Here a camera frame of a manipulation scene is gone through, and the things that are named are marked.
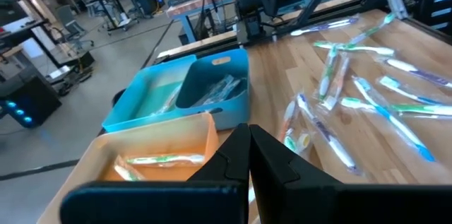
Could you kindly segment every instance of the blue tray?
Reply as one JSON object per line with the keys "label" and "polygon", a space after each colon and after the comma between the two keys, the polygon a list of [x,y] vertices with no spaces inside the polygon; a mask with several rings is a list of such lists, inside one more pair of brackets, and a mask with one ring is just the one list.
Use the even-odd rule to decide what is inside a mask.
{"label": "blue tray", "polygon": [[140,70],[102,123],[104,129],[114,132],[183,116],[174,106],[166,113],[150,114],[182,84],[195,61],[196,56],[190,55]]}
{"label": "blue tray", "polygon": [[[244,78],[231,93],[232,98],[209,105],[191,107],[209,87],[227,74]],[[249,63],[244,49],[233,49],[195,61],[189,69],[176,100],[183,115],[210,112],[217,129],[230,129],[249,120]]]}

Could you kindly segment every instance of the concrete floor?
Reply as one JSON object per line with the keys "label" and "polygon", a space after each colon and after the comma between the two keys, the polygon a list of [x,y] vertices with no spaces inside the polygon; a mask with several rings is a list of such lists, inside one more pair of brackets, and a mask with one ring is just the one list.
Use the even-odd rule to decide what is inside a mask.
{"label": "concrete floor", "polygon": [[[127,87],[171,21],[165,14],[142,19],[127,32],[109,37],[94,27],[98,18],[81,20],[90,31],[85,38],[95,41],[93,77],[63,97],[63,105],[37,129],[22,130],[9,116],[0,120],[0,175],[80,158],[99,133],[113,95]],[[180,45],[181,27],[173,23],[157,53]],[[1,181],[0,223],[34,223],[71,169]]]}

